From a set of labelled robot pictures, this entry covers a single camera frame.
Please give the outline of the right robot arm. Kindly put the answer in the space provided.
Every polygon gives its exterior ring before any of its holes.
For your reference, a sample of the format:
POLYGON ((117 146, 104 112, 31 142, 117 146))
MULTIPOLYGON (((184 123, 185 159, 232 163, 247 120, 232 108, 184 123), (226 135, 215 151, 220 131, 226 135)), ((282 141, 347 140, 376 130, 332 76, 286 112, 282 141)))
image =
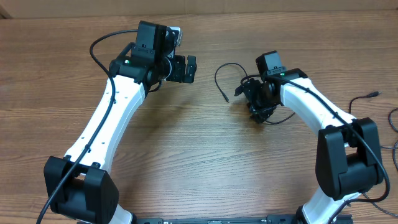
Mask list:
POLYGON ((382 164, 379 135, 370 118, 357 119, 335 106, 299 68, 286 69, 276 51, 256 59, 259 73, 246 76, 235 90, 248 100, 250 118, 268 123, 278 106, 290 108, 317 136, 315 174, 318 189, 294 215, 269 215, 268 223, 351 223, 340 212, 361 194, 384 182, 384 200, 390 191, 382 164))

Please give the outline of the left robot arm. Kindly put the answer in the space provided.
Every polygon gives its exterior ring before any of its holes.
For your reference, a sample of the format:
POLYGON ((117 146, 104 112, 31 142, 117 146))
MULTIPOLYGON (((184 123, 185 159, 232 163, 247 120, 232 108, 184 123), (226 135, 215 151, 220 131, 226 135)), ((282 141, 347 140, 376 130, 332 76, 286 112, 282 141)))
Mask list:
POLYGON ((120 140, 138 107, 163 82, 192 83, 196 58, 175 53, 182 40, 179 27, 140 21, 136 40, 104 67, 107 83, 86 128, 61 158, 44 166, 48 199, 44 210, 78 223, 136 223, 119 204, 110 172, 120 140))

